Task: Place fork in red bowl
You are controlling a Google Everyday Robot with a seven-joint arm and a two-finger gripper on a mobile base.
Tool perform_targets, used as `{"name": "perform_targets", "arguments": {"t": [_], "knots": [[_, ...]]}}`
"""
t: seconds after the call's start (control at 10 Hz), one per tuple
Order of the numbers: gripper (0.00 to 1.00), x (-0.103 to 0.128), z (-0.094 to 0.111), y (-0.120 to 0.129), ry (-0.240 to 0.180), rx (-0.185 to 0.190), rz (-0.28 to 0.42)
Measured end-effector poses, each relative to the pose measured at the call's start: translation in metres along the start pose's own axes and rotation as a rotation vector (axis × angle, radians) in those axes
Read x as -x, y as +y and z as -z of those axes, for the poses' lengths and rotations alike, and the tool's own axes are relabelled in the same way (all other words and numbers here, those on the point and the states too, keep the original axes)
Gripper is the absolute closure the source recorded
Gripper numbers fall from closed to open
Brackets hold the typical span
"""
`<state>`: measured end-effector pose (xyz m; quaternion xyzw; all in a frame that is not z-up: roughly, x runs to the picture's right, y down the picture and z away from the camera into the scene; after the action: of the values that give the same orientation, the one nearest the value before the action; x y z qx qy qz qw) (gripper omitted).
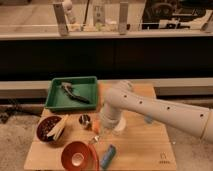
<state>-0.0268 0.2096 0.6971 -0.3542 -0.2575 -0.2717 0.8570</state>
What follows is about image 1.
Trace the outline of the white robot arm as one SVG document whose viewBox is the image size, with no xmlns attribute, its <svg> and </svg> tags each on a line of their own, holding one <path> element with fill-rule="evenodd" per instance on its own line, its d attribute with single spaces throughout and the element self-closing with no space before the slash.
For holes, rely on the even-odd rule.
<svg viewBox="0 0 213 171">
<path fill-rule="evenodd" d="M 123 110 L 143 114 L 213 143 L 213 109 L 140 96 L 133 92 L 129 81 L 123 80 L 112 85 L 104 94 L 99 114 L 102 125 L 114 129 L 122 118 Z"/>
</svg>

